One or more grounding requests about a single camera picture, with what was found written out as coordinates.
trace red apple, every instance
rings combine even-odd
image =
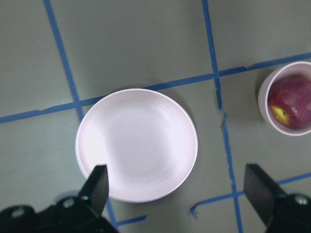
[[[311,79],[293,75],[272,84],[268,106],[274,117],[291,128],[311,123]]]

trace screw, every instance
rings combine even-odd
[[[95,233],[104,233],[105,231],[103,228],[96,229]]]
[[[70,208],[73,205],[74,205],[74,199],[73,198],[68,198],[68,199],[64,200],[64,202],[63,202],[63,206],[65,208]]]
[[[89,200],[89,197],[88,196],[82,196],[81,200]]]
[[[308,204],[308,199],[305,196],[302,196],[302,195],[296,195],[295,196],[295,201],[299,205],[307,205]]]
[[[25,213],[24,208],[20,206],[18,209],[14,210],[14,211],[11,213],[11,217],[12,217],[12,218],[17,218],[17,217],[22,216],[24,213]]]

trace bowl rim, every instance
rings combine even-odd
[[[310,62],[305,62],[305,61],[298,61],[298,62],[293,62],[290,64],[287,64],[286,66],[283,66],[279,69],[276,70],[276,73],[271,77],[271,80],[269,81],[269,85],[268,88],[265,92],[265,99],[264,99],[264,107],[265,107],[265,113],[267,116],[267,119],[269,121],[269,123],[275,128],[277,129],[279,132],[285,134],[285,135],[289,135],[289,136],[301,136],[301,135],[305,135],[307,133],[311,132],[311,126],[309,126],[308,128],[301,128],[301,129],[297,129],[300,132],[297,133],[291,133],[291,132],[287,132],[283,129],[281,129],[280,127],[278,127],[272,120],[271,116],[270,116],[270,112],[269,112],[269,106],[268,106],[268,96],[269,96],[269,92],[271,89],[272,84],[274,83],[275,79],[280,75],[280,73],[282,73],[284,70],[288,69],[289,67],[292,66],[296,66],[296,65],[300,65],[300,64],[306,64],[310,66],[310,71],[311,71],[311,63]]]

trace blue tape line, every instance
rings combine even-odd
[[[76,108],[75,103],[65,103],[65,104],[53,106],[51,108],[47,108],[44,110],[32,110],[32,111],[27,111],[24,113],[17,113],[17,114],[12,114],[8,116],[2,116],[0,117],[0,124],[10,122],[10,121],[15,121],[15,120],[31,118],[34,116],[36,117],[36,116],[41,116],[45,114],[56,113],[56,112],[73,109],[73,108]]]
[[[227,69],[227,70],[220,71],[219,74],[222,77],[222,76],[242,73],[242,72],[246,72],[246,71],[251,71],[254,69],[260,69],[260,68],[280,65],[283,63],[299,61],[299,60],[308,59],[308,58],[311,58],[311,52],[296,55],[296,56],[276,59],[276,60],[272,60],[272,61],[257,63],[251,67],[248,67],[248,68],[237,67],[237,68],[233,68],[233,69]],[[201,81],[211,80],[213,78],[214,78],[213,74],[206,74],[206,75],[201,75],[201,76],[171,81],[171,82],[167,82],[167,83],[160,83],[160,84],[156,84],[156,85],[152,85],[152,86],[147,86],[144,88],[149,89],[149,90],[158,91],[158,90],[171,88],[171,87],[175,87],[175,86],[181,86],[181,85],[187,85],[187,84],[191,84],[191,83],[197,83],[197,82],[201,82]],[[6,122],[14,121],[14,120],[20,120],[20,119],[30,118],[30,117],[34,117],[34,116],[36,117],[36,116],[40,116],[40,115],[44,115],[44,114],[49,114],[49,113],[54,113],[54,112],[58,112],[58,111],[63,111],[63,110],[68,110],[68,109],[72,109],[72,108],[78,108],[78,107],[82,107],[82,106],[95,104],[100,99],[102,99],[103,97],[104,96],[90,98],[87,100],[81,100],[80,102],[57,105],[57,106],[53,106],[53,107],[49,108],[48,110],[43,110],[43,112],[40,110],[33,110],[33,111],[13,114],[13,115],[9,115],[9,116],[2,116],[2,117],[0,117],[0,123],[6,123]]]
[[[200,205],[207,205],[207,204],[211,204],[213,202],[217,202],[217,201],[222,201],[222,200],[225,200],[225,199],[229,199],[229,198],[232,198],[233,195],[232,193],[230,194],[225,194],[225,195],[222,195],[222,196],[218,196],[218,197],[214,197],[214,198],[210,198],[210,199],[206,199],[204,201],[201,201],[197,204],[195,204],[193,207],[191,207],[189,209],[189,212],[192,214],[192,216],[195,218],[195,219],[198,219],[198,215],[196,213],[196,209],[197,207],[199,207]]]
[[[212,34],[212,25],[211,25],[210,15],[208,11],[208,0],[202,0],[202,6],[203,6],[203,12],[204,12],[206,32],[207,32],[210,61],[212,64],[212,69],[213,69],[213,74],[214,74],[214,79],[215,79],[214,82],[215,82],[215,87],[216,87],[218,109],[222,110],[223,104],[222,104],[222,96],[221,96],[221,85],[219,81],[219,71],[218,71],[216,52],[215,52],[214,40],[213,40],[213,34]]]
[[[292,183],[292,182],[295,182],[295,181],[300,181],[300,180],[304,180],[304,179],[308,179],[308,178],[311,178],[311,172],[310,173],[306,173],[306,174],[302,174],[302,175],[299,175],[299,176],[291,177],[291,178],[288,178],[288,179],[284,179],[284,180],[278,181],[277,183],[279,185],[282,185],[282,184]]]
[[[277,66],[277,65],[284,64],[284,63],[301,61],[301,60],[309,59],[309,58],[311,58],[311,52],[299,54],[299,55],[295,55],[295,56],[290,56],[290,57],[284,57],[284,58],[280,58],[280,59],[274,59],[274,60],[266,61],[266,62],[260,62],[260,63],[253,64],[250,67],[236,67],[236,68],[232,68],[232,69],[226,69],[226,70],[220,71],[219,75],[220,75],[220,77],[222,77],[222,76],[242,73],[242,72],[246,72],[246,71],[251,71],[251,70],[255,70],[255,69]]]
[[[236,214],[236,218],[237,218],[238,230],[239,230],[239,233],[243,233],[242,218],[241,218],[240,206],[239,206],[239,198],[237,195],[237,186],[236,186],[235,176],[234,176],[234,171],[233,171],[232,155],[231,155],[229,135],[228,135],[227,124],[226,124],[227,117],[228,117],[228,115],[227,115],[227,113],[225,113],[224,123],[223,123],[223,136],[224,136],[224,143],[225,143],[225,151],[227,153],[227,162],[228,162],[228,166],[229,166],[229,176],[230,176],[230,180],[231,180],[231,188],[232,188],[232,195],[233,195],[233,200],[234,200],[234,209],[235,209],[235,214]]]
[[[120,226],[127,225],[127,224],[142,222],[142,221],[145,221],[146,219],[147,219],[147,215],[136,217],[136,218],[131,218],[128,220],[117,222],[117,226],[120,227]]]
[[[147,86],[147,87],[144,87],[144,89],[159,91],[159,90],[163,90],[163,89],[167,89],[171,87],[182,86],[186,84],[197,83],[197,82],[202,82],[202,81],[211,80],[211,79],[213,79],[212,74],[205,74],[205,75],[175,80],[175,81],[171,81],[167,83],[160,83],[160,84],[156,84],[152,86]]]
[[[59,29],[57,26],[56,18],[55,18],[50,0],[44,0],[44,5],[45,5],[47,15],[48,15],[48,18],[50,21],[50,25],[51,25],[51,28],[53,31],[53,35],[54,35],[55,42],[56,42],[56,45],[58,48],[58,52],[59,52],[59,55],[61,57],[62,64],[63,64],[64,70],[65,70],[65,75],[66,75],[67,82],[68,82],[68,85],[70,88],[71,96],[73,98],[73,102],[77,103],[77,102],[79,102],[78,92],[77,92],[77,89],[76,89],[76,86],[75,86],[75,83],[74,83],[74,80],[72,77],[72,72],[70,69],[70,65],[69,65],[69,62],[67,59],[67,55],[66,55],[66,51],[65,51],[64,44],[62,41],[62,37],[60,35]],[[77,104],[77,106],[76,106],[76,111],[77,111],[79,120],[81,121],[83,119],[84,114],[83,114],[82,108],[79,104]]]
[[[114,228],[117,229],[118,225],[117,225],[117,222],[116,222],[115,214],[114,214],[113,209],[112,209],[110,198],[108,198],[108,200],[106,202],[106,207],[107,207],[107,211],[108,211],[108,214],[109,214],[110,223],[112,224],[112,226],[114,226]]]

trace white bowl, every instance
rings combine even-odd
[[[275,119],[268,106],[268,95],[271,85],[279,79],[294,74],[301,74],[311,79],[311,63],[294,62],[272,72],[261,85],[258,95],[258,105],[263,118],[276,130],[289,136],[301,136],[311,132],[311,125],[301,129],[287,127]]]

